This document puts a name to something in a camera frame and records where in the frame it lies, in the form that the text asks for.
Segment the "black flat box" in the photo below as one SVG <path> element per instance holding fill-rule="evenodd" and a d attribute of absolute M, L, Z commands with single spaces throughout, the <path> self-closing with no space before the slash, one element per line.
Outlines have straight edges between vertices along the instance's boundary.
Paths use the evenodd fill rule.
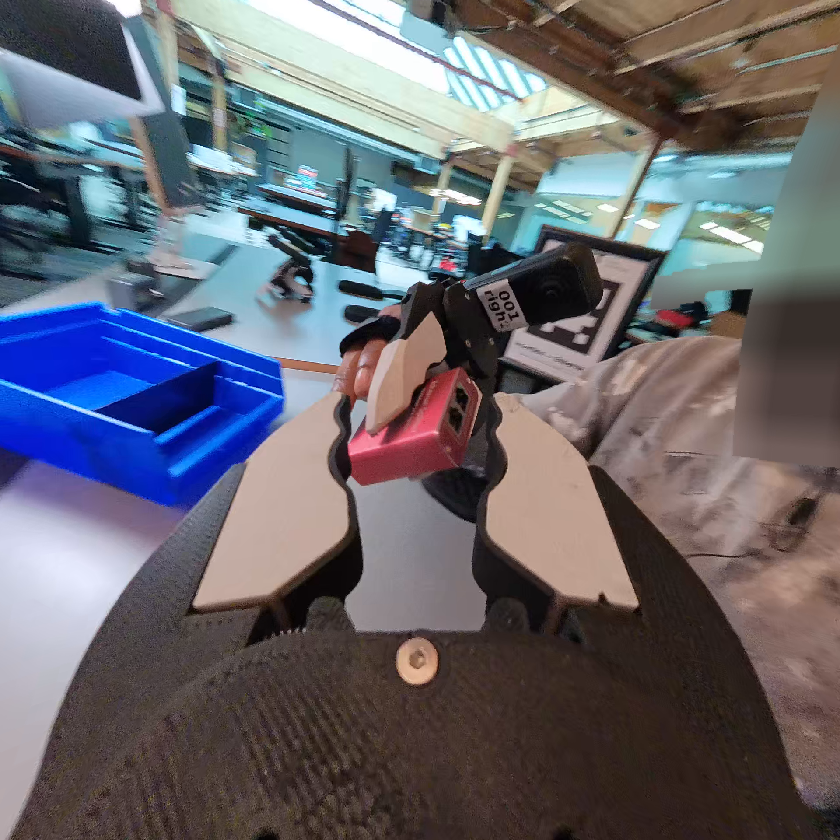
<path fill-rule="evenodd" d="M 232 324 L 232 312 L 220 308 L 206 307 L 167 315 L 163 321 L 195 333 L 204 333 Z"/>

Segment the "softbox light panel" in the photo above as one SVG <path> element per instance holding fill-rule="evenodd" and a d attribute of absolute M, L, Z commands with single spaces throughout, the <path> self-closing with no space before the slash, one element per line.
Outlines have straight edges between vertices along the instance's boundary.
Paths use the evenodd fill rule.
<path fill-rule="evenodd" d="M 143 17 L 109 2 L 2 1 L 2 132 L 165 112 L 154 47 Z"/>

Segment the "person's right hand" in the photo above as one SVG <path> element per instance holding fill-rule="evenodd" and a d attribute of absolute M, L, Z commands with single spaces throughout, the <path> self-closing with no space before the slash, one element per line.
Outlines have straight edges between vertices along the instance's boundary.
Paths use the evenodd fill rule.
<path fill-rule="evenodd" d="M 354 406 L 359 400 L 366 401 L 371 381 L 382 355 L 386 341 L 371 339 L 364 344 L 357 343 L 345 352 L 333 378 L 332 390 L 349 398 Z"/>

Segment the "black angular device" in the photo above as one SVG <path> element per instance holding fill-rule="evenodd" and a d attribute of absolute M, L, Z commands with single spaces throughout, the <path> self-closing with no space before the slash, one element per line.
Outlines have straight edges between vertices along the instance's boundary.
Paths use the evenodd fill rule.
<path fill-rule="evenodd" d="M 312 304 L 314 298 L 314 273 L 312 260 L 307 251 L 292 243 L 279 233 L 271 234 L 268 243 L 279 250 L 286 260 L 271 275 L 267 283 L 259 289 L 256 299 L 261 305 L 268 301 L 296 301 L 304 305 Z"/>

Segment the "framed tag sign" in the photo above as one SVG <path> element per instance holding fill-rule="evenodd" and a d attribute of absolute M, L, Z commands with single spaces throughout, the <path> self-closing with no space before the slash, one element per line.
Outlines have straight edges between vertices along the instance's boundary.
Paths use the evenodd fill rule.
<path fill-rule="evenodd" d="M 661 250 L 547 225 L 534 251 L 571 243 L 590 247 L 604 288 L 601 301 L 585 315 L 514 332 L 501 356 L 507 367 L 551 383 L 571 381 L 616 355 L 666 257 Z"/>

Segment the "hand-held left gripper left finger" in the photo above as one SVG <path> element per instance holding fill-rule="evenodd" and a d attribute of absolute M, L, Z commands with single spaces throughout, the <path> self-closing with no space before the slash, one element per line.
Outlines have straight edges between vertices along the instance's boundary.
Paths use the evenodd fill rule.
<path fill-rule="evenodd" d="M 361 535 L 348 487 L 350 399 L 331 392 L 278 426 L 248 457 L 192 607 L 304 614 L 361 581 Z"/>

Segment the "person's patterned grey shirt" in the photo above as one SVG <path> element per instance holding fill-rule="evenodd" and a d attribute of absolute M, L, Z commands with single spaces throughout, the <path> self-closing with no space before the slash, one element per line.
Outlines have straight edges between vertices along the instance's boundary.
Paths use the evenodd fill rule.
<path fill-rule="evenodd" d="M 591 463 L 714 594 L 770 699 L 804 799 L 838 811 L 838 469 L 686 451 Z"/>

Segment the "red ethernet adapter box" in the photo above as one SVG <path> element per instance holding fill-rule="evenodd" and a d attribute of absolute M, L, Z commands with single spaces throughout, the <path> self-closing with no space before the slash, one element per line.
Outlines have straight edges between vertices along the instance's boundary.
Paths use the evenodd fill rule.
<path fill-rule="evenodd" d="M 377 434 L 360 425 L 348 444 L 352 477 L 371 486 L 461 466 L 481 399 L 479 387 L 463 369 L 436 375 Z"/>

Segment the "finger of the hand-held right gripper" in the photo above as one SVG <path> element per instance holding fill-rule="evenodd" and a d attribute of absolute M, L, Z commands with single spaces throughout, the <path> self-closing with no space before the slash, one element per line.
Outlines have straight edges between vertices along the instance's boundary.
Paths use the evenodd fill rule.
<path fill-rule="evenodd" d="M 365 427 L 378 434 L 409 406 L 429 368 L 443 362 L 446 344 L 443 328 L 428 314 L 407 336 L 386 343 L 371 339 L 364 346 Z"/>

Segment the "blue plastic bin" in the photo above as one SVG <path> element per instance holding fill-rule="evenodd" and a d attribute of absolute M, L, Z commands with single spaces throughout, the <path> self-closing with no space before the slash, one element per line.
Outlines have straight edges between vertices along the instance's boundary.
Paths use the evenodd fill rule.
<path fill-rule="evenodd" d="M 212 361 L 215 404 L 167 432 L 97 413 Z M 282 414 L 283 387 L 277 360 L 101 303 L 2 316 L 2 449 L 167 507 L 247 459 Z"/>

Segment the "person's right forearm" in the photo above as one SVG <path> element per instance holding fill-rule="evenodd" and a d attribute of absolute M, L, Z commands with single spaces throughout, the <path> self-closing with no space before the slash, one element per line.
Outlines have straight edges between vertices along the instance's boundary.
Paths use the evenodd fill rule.
<path fill-rule="evenodd" d="M 741 341 L 706 336 L 627 350 L 518 399 L 615 480 L 732 458 Z"/>

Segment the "black bin divider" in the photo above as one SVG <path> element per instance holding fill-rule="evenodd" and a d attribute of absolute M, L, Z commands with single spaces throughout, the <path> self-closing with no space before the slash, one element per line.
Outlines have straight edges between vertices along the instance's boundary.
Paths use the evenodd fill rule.
<path fill-rule="evenodd" d="M 162 434 L 215 404 L 218 362 L 212 361 L 97 410 L 111 420 Z"/>

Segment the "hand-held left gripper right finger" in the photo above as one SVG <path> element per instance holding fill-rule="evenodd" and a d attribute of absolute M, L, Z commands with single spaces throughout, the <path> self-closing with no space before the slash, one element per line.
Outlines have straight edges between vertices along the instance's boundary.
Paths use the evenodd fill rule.
<path fill-rule="evenodd" d="M 530 622 L 558 622 L 573 606 L 635 611 L 634 583 L 585 458 L 516 396 L 498 393 L 492 405 L 473 562 L 488 603 L 518 600 Z"/>

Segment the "wood-edged board on stand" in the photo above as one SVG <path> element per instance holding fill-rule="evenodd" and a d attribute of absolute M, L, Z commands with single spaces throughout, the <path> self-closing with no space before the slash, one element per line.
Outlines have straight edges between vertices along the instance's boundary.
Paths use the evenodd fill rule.
<path fill-rule="evenodd" d="M 182 117 L 166 111 L 129 120 L 133 140 L 143 155 L 145 180 L 166 216 L 203 206 L 203 189 L 189 161 Z"/>

